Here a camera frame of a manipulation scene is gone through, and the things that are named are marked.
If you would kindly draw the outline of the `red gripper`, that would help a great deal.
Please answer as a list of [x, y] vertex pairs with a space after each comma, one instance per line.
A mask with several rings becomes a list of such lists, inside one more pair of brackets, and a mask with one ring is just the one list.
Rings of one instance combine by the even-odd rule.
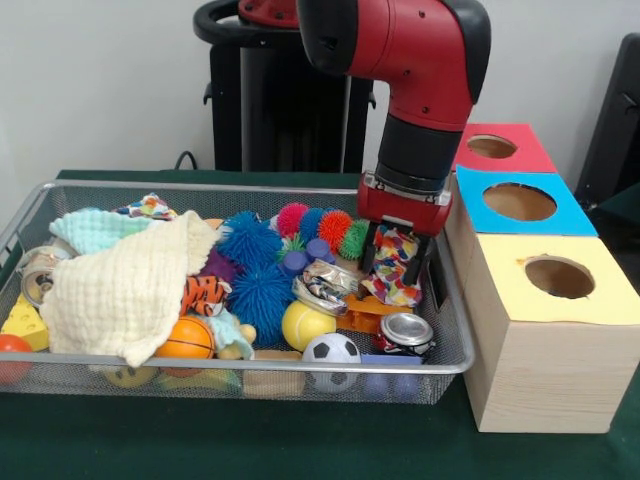
[[370, 274], [377, 249], [375, 235], [381, 223], [389, 223], [416, 234], [418, 249], [404, 273], [405, 285], [416, 284], [431, 258], [433, 237], [443, 229], [452, 205], [452, 194], [448, 190], [437, 194], [409, 193], [385, 184], [372, 172], [364, 172], [358, 185], [357, 212], [370, 223], [359, 259], [360, 272]]

